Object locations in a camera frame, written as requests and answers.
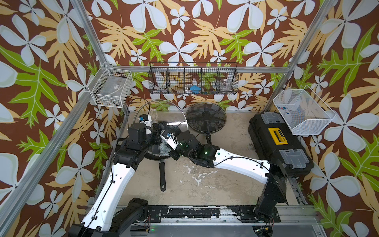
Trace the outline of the glass pot lid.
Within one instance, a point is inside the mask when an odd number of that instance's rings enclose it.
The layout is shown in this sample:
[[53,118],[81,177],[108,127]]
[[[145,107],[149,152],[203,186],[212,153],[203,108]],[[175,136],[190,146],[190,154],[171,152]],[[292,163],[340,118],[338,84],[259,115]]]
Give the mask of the glass pot lid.
[[129,110],[132,112],[130,124],[139,122],[140,116],[143,114],[149,115],[153,123],[159,123],[161,125],[173,127],[180,132],[184,132],[188,129],[187,119],[185,112],[169,100],[141,100],[131,104]]

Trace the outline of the green microfibre cloth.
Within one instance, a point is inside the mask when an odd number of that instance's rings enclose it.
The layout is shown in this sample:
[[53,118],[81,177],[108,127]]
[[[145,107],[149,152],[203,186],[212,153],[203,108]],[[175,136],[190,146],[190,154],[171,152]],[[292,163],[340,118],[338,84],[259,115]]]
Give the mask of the green microfibre cloth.
[[159,145],[159,156],[170,156],[172,148],[167,143],[161,143]]

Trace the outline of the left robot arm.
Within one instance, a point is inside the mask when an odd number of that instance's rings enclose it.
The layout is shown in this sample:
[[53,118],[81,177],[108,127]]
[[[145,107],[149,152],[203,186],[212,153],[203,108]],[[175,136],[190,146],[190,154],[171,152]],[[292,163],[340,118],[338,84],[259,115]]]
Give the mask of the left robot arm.
[[161,127],[155,122],[134,123],[114,155],[110,175],[92,209],[68,231],[70,237],[119,237],[136,220],[145,220],[148,201],[134,198],[116,212],[120,198],[147,151],[161,143]]

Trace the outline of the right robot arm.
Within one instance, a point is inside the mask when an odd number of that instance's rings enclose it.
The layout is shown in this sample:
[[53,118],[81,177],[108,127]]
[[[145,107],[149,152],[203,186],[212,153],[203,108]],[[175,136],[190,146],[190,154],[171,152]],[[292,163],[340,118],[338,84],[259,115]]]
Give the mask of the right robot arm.
[[267,221],[273,220],[277,203],[288,203],[286,198],[287,172],[280,161],[257,160],[239,156],[211,143],[201,144],[189,130],[175,135],[163,131],[160,135],[170,156],[177,160],[186,157],[192,163],[206,168],[230,170],[263,183],[264,189],[254,208],[255,215]]

